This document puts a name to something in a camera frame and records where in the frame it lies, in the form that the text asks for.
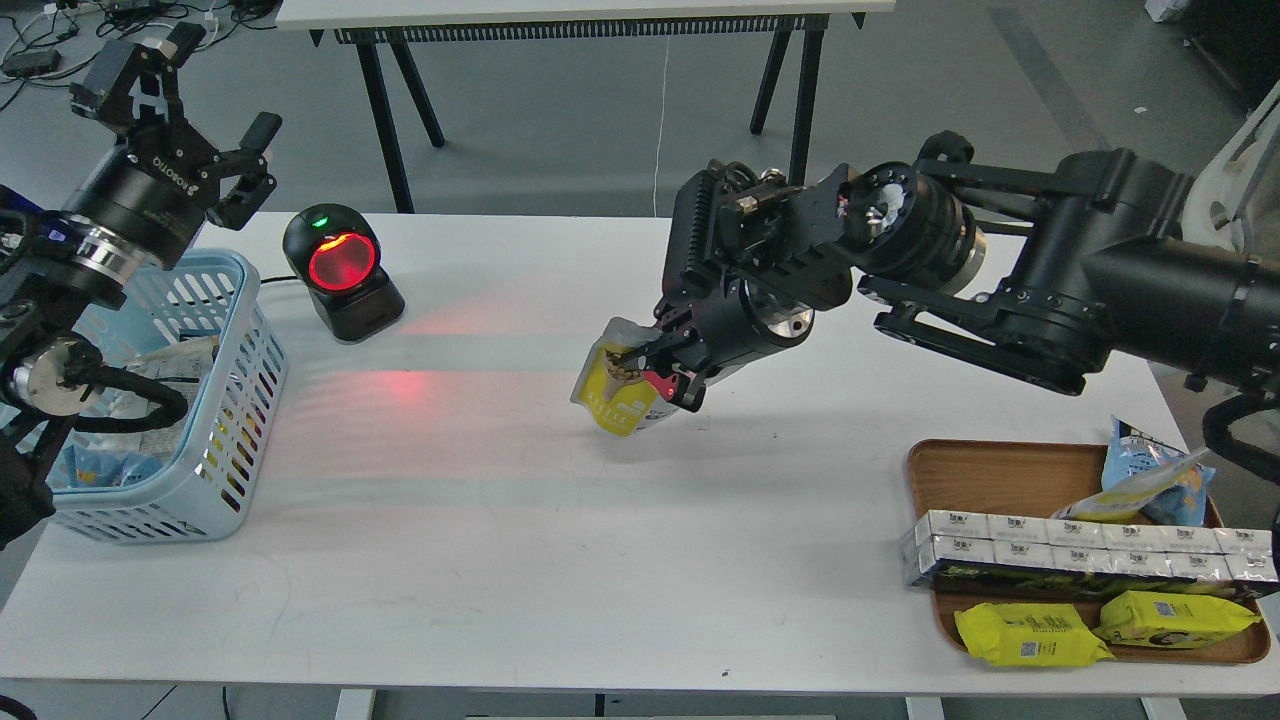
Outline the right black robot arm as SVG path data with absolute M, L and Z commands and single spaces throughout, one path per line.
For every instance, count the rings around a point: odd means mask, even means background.
M 1120 352 L 1276 407 L 1277 263 L 1196 240 L 1206 214 L 1193 177 L 1129 150 L 1018 170 L 942 133 L 810 184 L 713 161 L 676 199 L 655 336 L 608 365 L 696 411 L 864 297 L 878 332 L 1056 393 Z

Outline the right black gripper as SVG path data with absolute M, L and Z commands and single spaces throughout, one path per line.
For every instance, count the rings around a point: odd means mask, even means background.
M 605 374 L 640 375 L 667 404 L 699 413 L 707 383 L 748 364 L 797 347 L 812 333 L 817 311 L 780 299 L 750 281 L 728 278 L 704 299 L 663 304 L 655 338 L 605 334 Z

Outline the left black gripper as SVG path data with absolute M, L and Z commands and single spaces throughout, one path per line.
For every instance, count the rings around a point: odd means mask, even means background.
M 177 70 L 205 35 L 204 26 L 179 22 L 163 38 L 111 40 L 70 86 L 72 111 L 119 140 L 63 204 L 63 217 L 106 231 L 165 270 L 205 223 L 241 231 L 276 187 L 265 152 L 282 127 L 278 114 L 260 111 L 230 151 L 202 138 L 173 149 L 163 142 L 163 133 L 193 129 Z

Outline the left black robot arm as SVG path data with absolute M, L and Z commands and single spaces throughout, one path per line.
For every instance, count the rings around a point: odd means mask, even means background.
M 54 511 L 47 478 L 74 430 L 169 427 L 187 401 L 157 380 L 109 366 L 74 327 L 111 310 L 143 264 L 170 270 L 202 225 L 242 229 L 274 191 L 265 151 L 282 126 L 262 111 L 232 150 L 192 126 L 177 72 L 205 36 L 180 22 L 164 38 L 113 40 L 70 87 L 73 111 L 109 128 L 111 150 L 56 211 L 3 190 L 1 530 L 12 542 Z

